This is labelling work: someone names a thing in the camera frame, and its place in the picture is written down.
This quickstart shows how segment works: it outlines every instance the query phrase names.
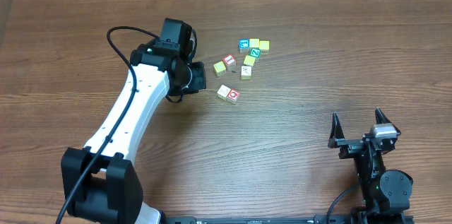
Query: wood grain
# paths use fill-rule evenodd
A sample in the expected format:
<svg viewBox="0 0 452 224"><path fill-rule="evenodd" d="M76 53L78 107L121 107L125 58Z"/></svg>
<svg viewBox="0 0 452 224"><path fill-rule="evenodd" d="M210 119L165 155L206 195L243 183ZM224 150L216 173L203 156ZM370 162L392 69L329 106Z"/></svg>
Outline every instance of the wood grain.
<svg viewBox="0 0 452 224"><path fill-rule="evenodd" d="M452 0L14 0L0 53L0 222L54 221L61 156L94 134L126 76L105 33L159 33L170 17L196 29L208 85L151 119L136 162L148 204L169 216L325 213L357 180L327 148L331 114L358 138L381 107L403 133L384 160L414 178L408 214L450 223L451 11ZM243 37L270 40L270 54L251 81L217 78L213 64ZM126 53L148 41L113 38ZM237 105L216 97L222 84L242 92Z"/></svg>

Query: yellow-green block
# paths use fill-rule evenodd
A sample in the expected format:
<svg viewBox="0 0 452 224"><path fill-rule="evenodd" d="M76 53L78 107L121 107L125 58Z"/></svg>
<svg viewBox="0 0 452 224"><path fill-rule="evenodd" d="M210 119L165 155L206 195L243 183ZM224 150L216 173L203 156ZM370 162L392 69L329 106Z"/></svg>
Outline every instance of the yellow-green block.
<svg viewBox="0 0 452 224"><path fill-rule="evenodd" d="M268 54L270 52L270 41L261 40L259 42L259 49L261 54Z"/></svg>
<svg viewBox="0 0 452 224"><path fill-rule="evenodd" d="M245 64L247 66L254 66L254 62L256 62L256 58L250 57L249 55L247 55L245 57L245 60L243 61L243 64Z"/></svg>
<svg viewBox="0 0 452 224"><path fill-rule="evenodd" d="M217 76L226 74L226 66L222 61L219 61L216 64L214 64L213 68L215 69L215 73L217 74Z"/></svg>
<svg viewBox="0 0 452 224"><path fill-rule="evenodd" d="M249 48L259 48L259 39L250 39Z"/></svg>

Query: white block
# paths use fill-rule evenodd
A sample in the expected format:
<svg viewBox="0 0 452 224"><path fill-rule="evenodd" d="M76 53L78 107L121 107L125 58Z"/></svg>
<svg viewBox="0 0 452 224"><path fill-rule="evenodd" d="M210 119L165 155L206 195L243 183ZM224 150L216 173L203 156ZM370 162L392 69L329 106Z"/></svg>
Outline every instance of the white block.
<svg viewBox="0 0 452 224"><path fill-rule="evenodd" d="M242 79L251 79L251 66L242 66Z"/></svg>
<svg viewBox="0 0 452 224"><path fill-rule="evenodd" d="M226 100L227 95L229 94L230 91L231 91L231 88L229 88L227 86L221 86L217 92L217 96L223 100Z"/></svg>

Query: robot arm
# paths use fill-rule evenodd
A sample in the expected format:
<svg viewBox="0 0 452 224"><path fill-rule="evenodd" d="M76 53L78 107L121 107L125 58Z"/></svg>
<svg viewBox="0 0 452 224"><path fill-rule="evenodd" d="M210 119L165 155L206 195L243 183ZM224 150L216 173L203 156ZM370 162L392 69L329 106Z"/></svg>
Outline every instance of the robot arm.
<svg viewBox="0 0 452 224"><path fill-rule="evenodd" d="M164 97L171 101L168 96L179 96L177 102L180 102L184 95L206 88L203 63L192 63L195 51L196 33L191 26L168 18L160 39L132 51L130 60L136 74L136 93L110 142L100 157L94 158L129 101L133 90L131 71L95 135L81 150L68 148L61 159L66 198L88 163L94 161L82 185L75 187L67 208L69 215L99 223L159 224L161 213L143 202L143 189L133 165L143 133L160 101ZM106 172L106 179L92 176L99 171Z"/></svg>

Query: toy block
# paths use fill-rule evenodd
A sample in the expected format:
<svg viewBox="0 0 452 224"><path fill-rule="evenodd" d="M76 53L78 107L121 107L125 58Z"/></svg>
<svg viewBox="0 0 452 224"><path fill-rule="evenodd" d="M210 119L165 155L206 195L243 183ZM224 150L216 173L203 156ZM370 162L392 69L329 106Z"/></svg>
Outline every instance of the toy block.
<svg viewBox="0 0 452 224"><path fill-rule="evenodd" d="M232 54L228 54L225 58L223 58L223 62L226 64L227 70L231 70L237 65L237 61Z"/></svg>
<svg viewBox="0 0 452 224"><path fill-rule="evenodd" d="M229 94L230 91L231 91L231 88L229 88L227 86L221 86L217 92L217 96L223 100L226 100L227 95Z"/></svg>
<svg viewBox="0 0 452 224"><path fill-rule="evenodd" d="M239 40L239 52L240 53L249 52L249 39Z"/></svg>
<svg viewBox="0 0 452 224"><path fill-rule="evenodd" d="M216 64L214 64L213 68L215 69L215 73L217 74L217 76L226 74L226 66L222 61L219 61Z"/></svg>
<svg viewBox="0 0 452 224"><path fill-rule="evenodd" d="M251 57L251 56L247 55L245 57L245 60L243 61L243 64L245 64L247 66L254 66L255 61L256 61L256 57Z"/></svg>
<svg viewBox="0 0 452 224"><path fill-rule="evenodd" d="M256 58L256 62L259 62L259 58L261 57L261 50L253 48L251 49L249 56Z"/></svg>
<svg viewBox="0 0 452 224"><path fill-rule="evenodd" d="M244 80L249 80L251 79L251 69L253 67L251 66L242 66L242 76L241 78Z"/></svg>
<svg viewBox="0 0 452 224"><path fill-rule="evenodd" d="M270 41L261 40L259 42L259 49L262 54L268 54L270 52Z"/></svg>
<svg viewBox="0 0 452 224"><path fill-rule="evenodd" d="M227 94L227 101L237 104L239 96L240 92L238 90L231 89L231 91Z"/></svg>
<svg viewBox="0 0 452 224"><path fill-rule="evenodd" d="M259 48L259 39L250 39L249 40L249 49L251 48Z"/></svg>

